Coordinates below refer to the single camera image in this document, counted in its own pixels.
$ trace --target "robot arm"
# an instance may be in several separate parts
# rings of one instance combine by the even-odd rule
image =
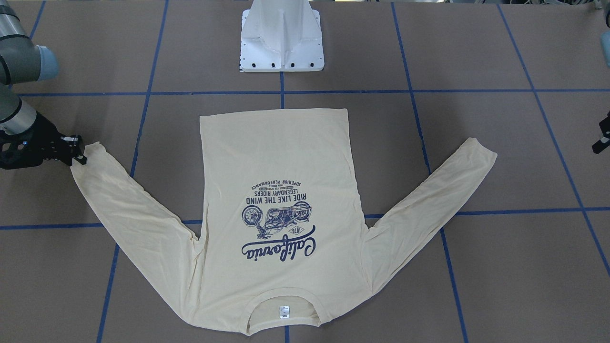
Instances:
[[[0,168],[35,167],[45,159],[85,164],[80,136],[58,132],[7,87],[54,78],[59,68],[51,50],[32,43],[6,0],[0,0],[0,67]]]

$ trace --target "white mounting plate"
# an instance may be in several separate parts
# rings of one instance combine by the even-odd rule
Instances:
[[[312,11],[319,26],[320,12]],[[250,10],[243,11],[242,28],[249,13]],[[239,71],[258,72],[320,71],[324,69],[322,39],[302,40],[292,51],[287,53],[286,61],[286,65],[281,65],[280,52],[265,46],[264,42],[242,39]]]

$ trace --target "shirt tag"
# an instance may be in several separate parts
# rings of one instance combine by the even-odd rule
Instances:
[[[280,306],[279,307],[279,318],[280,319],[290,318],[290,306]]]

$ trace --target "motorcycle graphic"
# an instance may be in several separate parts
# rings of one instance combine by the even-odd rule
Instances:
[[[308,222],[311,215],[311,206],[305,201],[299,201],[287,208],[271,208],[267,211],[265,224],[261,225],[260,220],[263,211],[258,206],[250,205],[243,209],[242,220],[248,226],[256,226],[259,234],[258,239],[269,239],[272,234],[276,234],[288,226],[296,225],[301,222]]]

